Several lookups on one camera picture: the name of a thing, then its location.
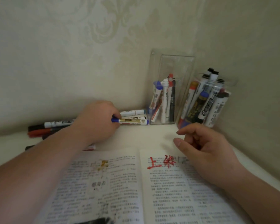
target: red chinese character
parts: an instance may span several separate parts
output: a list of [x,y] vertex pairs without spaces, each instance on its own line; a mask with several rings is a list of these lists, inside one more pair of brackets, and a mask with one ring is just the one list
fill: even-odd
[[151,168],[154,168],[154,167],[161,167],[162,165],[160,164],[160,165],[157,165],[157,166],[155,166],[155,162],[157,162],[156,160],[153,160],[153,158],[151,157],[150,158],[151,159],[151,164],[152,164],[152,166],[151,167],[148,167],[147,169],[151,169]]
[[164,163],[165,165],[168,165],[168,168],[170,168],[169,164],[171,164],[171,165],[174,166],[174,163],[176,163],[175,161],[173,161],[174,157],[173,157],[173,156],[169,156],[169,158],[168,158],[167,155],[165,155],[165,157],[166,157],[166,158],[164,159],[163,163]]

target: white table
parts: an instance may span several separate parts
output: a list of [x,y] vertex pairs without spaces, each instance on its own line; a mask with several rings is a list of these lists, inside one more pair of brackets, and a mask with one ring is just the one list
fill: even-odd
[[[97,150],[118,150],[127,147],[138,149],[174,148],[173,138],[181,137],[175,132],[176,125],[153,126],[121,126],[108,140],[96,145]],[[25,150],[26,146],[34,145],[40,138],[29,138],[27,132],[17,132],[0,137],[0,165],[14,158]],[[253,174],[280,191],[280,181],[250,160],[236,148],[233,148],[239,161]]]

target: book page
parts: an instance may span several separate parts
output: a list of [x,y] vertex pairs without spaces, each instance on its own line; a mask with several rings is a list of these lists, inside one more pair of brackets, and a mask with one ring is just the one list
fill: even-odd
[[180,151],[140,150],[145,223],[252,223],[235,200],[203,180]]
[[136,150],[81,152],[34,223],[143,224]]

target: clear pen holder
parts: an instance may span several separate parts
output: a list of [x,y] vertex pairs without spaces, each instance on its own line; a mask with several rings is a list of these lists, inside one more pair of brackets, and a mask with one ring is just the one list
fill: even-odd
[[210,128],[214,126],[231,96],[230,88],[237,83],[237,79],[227,78],[221,74],[215,77],[216,79],[212,80],[207,74],[195,74],[183,105],[179,129],[196,122]]
[[147,117],[150,125],[176,122],[194,59],[168,49],[152,50],[147,95]]

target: beige wall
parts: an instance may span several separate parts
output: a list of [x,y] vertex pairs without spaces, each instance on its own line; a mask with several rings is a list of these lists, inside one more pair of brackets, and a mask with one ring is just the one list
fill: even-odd
[[0,0],[0,131],[142,108],[152,48],[192,54],[203,0]]
[[239,78],[217,128],[280,178],[280,0],[207,0],[195,56]]

